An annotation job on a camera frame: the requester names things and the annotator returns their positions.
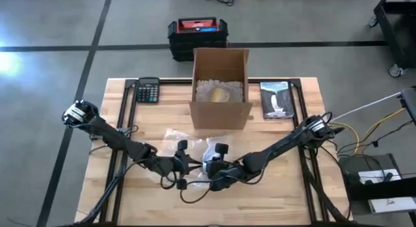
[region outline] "book cover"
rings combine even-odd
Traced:
[[[293,105],[288,81],[260,83],[264,118],[293,117]]]

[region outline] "yellow object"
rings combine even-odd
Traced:
[[[397,115],[398,113],[401,113],[402,111],[404,111],[404,109],[405,109],[405,108],[399,109],[397,112],[392,113],[392,114],[390,114],[390,115],[386,116],[385,118],[383,118],[383,119],[381,119],[381,120],[377,121],[375,124],[373,124],[373,125],[369,128],[369,130],[367,130],[367,132],[366,132],[366,133],[365,133],[365,135],[364,135],[364,139],[367,139],[367,137],[369,136],[369,133],[372,131],[372,129],[373,129],[373,128],[375,128],[377,125],[379,125],[379,124],[381,124],[381,123],[385,122],[386,120],[388,120],[388,119],[390,119],[390,118],[394,117],[394,116],[395,116],[395,115]]]
[[[223,88],[216,87],[211,95],[211,101],[213,102],[228,102],[229,92]]]
[[[351,130],[351,132],[354,133],[354,135],[356,136],[356,139],[357,139],[356,149],[354,150],[354,154],[356,154],[358,152],[358,148],[359,148],[359,136],[358,136],[357,131],[353,127],[351,127],[351,126],[349,126],[347,124],[344,124],[344,123],[340,123],[340,122],[330,122],[329,124],[334,124],[334,125],[337,125],[337,126],[344,126],[344,127],[348,128],[349,130]]]

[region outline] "black cart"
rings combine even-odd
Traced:
[[[386,1],[378,3],[369,26],[380,24],[395,60],[389,74],[400,77],[408,68],[416,68],[416,2]],[[398,16],[394,23],[388,19],[392,15]]]

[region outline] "caster wheel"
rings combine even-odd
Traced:
[[[369,21],[369,27],[370,28],[373,28],[374,26],[376,26],[378,24],[378,20],[377,20],[377,17],[376,17],[376,15],[373,15],[371,18],[370,18],[370,21]]]
[[[390,69],[389,69],[389,75],[391,77],[397,78],[400,77],[401,75],[405,74],[406,70],[404,70],[403,68],[399,68],[397,66],[397,64],[394,64]]]

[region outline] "white cable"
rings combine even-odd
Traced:
[[[341,117],[344,117],[344,116],[346,116],[346,115],[348,115],[348,114],[350,114],[350,113],[354,113],[354,112],[356,112],[356,111],[358,111],[358,110],[364,109],[364,108],[366,108],[366,107],[370,107],[371,105],[374,105],[374,104],[376,104],[376,103],[380,103],[381,101],[384,101],[384,100],[386,100],[386,99],[389,99],[389,98],[395,97],[395,96],[397,96],[397,95],[399,95],[399,94],[400,94],[400,92],[397,92],[396,94],[392,94],[392,95],[390,95],[390,96],[387,96],[387,97],[382,98],[382,99],[380,99],[380,100],[374,101],[374,102],[372,102],[372,103],[369,103],[369,104],[364,105],[364,106],[362,106],[362,107],[359,107],[359,108],[357,108],[357,109],[351,110],[351,111],[349,111],[349,112],[347,112],[347,113],[342,114],[341,116],[337,116],[337,117],[335,117],[335,118],[334,118],[334,119],[332,119],[331,121],[334,121],[334,120],[340,119]]]

